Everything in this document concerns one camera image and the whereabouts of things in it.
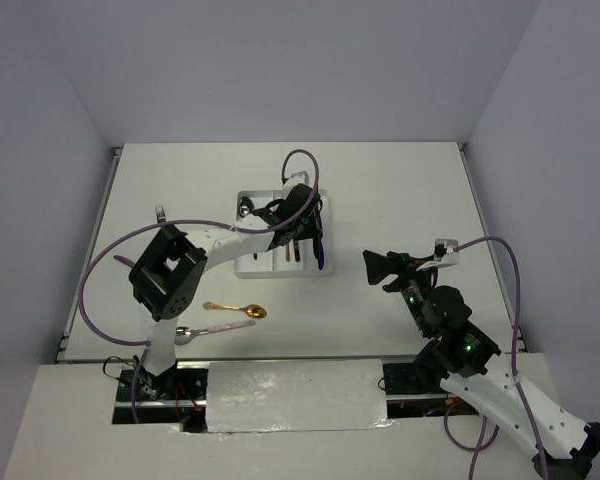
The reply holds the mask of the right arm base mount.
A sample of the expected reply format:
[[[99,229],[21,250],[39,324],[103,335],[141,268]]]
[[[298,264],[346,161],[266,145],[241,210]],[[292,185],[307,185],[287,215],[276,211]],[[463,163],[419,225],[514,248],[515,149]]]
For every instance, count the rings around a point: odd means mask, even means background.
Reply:
[[[377,386],[385,393],[387,415],[390,419],[435,418],[450,415],[477,414],[477,411],[458,397],[440,387],[423,384],[414,366],[406,363],[384,363]]]

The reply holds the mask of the blue knife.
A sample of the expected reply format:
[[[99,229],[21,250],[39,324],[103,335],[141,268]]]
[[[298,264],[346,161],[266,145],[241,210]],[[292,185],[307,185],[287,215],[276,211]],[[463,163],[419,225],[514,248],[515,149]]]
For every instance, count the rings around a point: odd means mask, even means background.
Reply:
[[[325,265],[325,252],[324,252],[324,246],[323,246],[324,231],[323,231],[323,225],[322,225],[322,220],[321,220],[320,214],[316,215],[316,234],[315,234],[315,236],[316,235],[319,236],[319,258],[316,261],[317,261],[318,269],[322,270]]]

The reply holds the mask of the iridescent rainbow knife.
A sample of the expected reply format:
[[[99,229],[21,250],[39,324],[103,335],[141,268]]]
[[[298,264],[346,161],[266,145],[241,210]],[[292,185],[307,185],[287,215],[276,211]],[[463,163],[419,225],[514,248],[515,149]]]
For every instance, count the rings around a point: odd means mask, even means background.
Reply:
[[[120,263],[122,263],[122,264],[124,264],[124,265],[126,265],[126,266],[128,266],[130,268],[132,268],[135,265],[135,262],[133,260],[131,260],[131,259],[127,258],[127,257],[124,257],[122,255],[114,255],[113,258],[116,261],[118,261],[118,262],[120,262]]]

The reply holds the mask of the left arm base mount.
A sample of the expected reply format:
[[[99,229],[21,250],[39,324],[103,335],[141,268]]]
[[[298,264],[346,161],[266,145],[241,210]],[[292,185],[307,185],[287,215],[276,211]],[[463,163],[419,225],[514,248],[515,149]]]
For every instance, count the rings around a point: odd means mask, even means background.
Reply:
[[[138,358],[132,361],[108,357],[102,373],[116,382],[113,425],[168,424],[187,433],[207,431],[206,394],[209,370],[178,368],[158,389],[152,389],[139,374],[132,406],[132,382]]]

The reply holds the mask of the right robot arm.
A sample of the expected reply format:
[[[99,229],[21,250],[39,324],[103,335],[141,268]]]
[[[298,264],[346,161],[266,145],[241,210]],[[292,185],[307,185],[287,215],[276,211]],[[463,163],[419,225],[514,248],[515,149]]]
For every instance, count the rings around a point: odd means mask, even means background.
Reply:
[[[364,251],[367,281],[404,299],[427,344],[413,365],[416,383],[442,389],[471,405],[508,434],[547,479],[584,479],[600,453],[600,424],[585,422],[513,369],[512,359],[474,325],[460,291],[436,285],[442,268],[455,266],[454,243],[437,244],[430,256]]]

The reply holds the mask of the silver fork with black handle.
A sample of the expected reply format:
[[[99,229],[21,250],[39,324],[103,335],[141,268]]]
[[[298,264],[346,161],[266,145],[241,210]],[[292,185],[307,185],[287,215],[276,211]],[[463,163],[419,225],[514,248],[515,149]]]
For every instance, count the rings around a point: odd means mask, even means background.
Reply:
[[[297,240],[293,240],[293,250],[294,250],[295,262],[300,262],[301,261],[301,252],[300,252],[300,245]]]

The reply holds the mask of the silver spoon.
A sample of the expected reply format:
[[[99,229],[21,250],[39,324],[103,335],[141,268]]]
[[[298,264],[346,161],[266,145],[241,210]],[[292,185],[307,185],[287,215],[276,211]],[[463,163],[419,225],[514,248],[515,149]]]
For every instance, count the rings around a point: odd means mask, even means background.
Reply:
[[[247,215],[249,215],[253,209],[254,209],[254,204],[253,204],[252,200],[247,196],[243,196],[240,199],[239,205],[238,205],[239,216],[244,218]]]

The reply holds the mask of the gold spoon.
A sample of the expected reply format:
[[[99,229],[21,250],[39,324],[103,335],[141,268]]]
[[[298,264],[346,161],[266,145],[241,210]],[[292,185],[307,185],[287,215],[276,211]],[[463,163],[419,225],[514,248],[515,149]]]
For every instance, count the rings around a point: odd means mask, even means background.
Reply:
[[[230,306],[230,305],[222,305],[213,302],[205,302],[202,307],[205,310],[226,310],[226,311],[236,311],[243,312],[249,318],[253,319],[264,319],[267,316],[267,311],[257,304],[249,304],[244,307],[238,306]]]

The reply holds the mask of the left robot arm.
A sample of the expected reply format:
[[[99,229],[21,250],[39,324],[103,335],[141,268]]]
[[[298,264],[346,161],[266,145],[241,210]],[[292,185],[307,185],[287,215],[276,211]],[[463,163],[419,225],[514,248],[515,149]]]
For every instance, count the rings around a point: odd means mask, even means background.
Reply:
[[[321,209],[318,191],[297,184],[227,228],[159,229],[129,274],[133,297],[149,315],[147,353],[138,373],[145,392],[162,399],[175,389],[178,317],[193,303],[203,274],[242,256],[319,237]]]

